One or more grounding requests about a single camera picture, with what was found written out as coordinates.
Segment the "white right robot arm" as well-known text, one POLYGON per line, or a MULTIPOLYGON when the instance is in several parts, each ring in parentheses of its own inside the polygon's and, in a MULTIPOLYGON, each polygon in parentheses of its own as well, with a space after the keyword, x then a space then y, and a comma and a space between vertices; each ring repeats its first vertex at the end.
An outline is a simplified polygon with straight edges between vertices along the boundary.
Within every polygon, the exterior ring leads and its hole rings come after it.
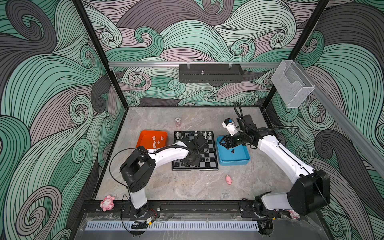
POLYGON ((268 155, 287 175, 293 184, 287 193, 267 193, 260 197, 261 210, 293 210, 301 216, 315 212, 329 205, 330 177, 323 170, 316 171, 307 165, 287 148, 280 144, 273 135, 259 138, 250 137, 244 133, 227 135, 219 141, 226 149, 240 145, 257 143, 257 148, 268 155))

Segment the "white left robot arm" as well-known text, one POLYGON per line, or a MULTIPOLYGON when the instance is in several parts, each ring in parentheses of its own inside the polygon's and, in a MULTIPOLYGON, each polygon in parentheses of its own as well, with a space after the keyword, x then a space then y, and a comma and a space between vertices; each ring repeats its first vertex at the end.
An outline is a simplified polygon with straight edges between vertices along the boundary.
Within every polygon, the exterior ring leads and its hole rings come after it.
POLYGON ((198 165, 202 153, 209 148, 206 139, 182 139, 175 144, 159 149, 145 149, 140 146, 133 150, 120 167, 120 173, 127 184, 130 202, 136 210, 145 208, 147 196, 145 187, 157 167, 175 160, 188 165, 198 165))

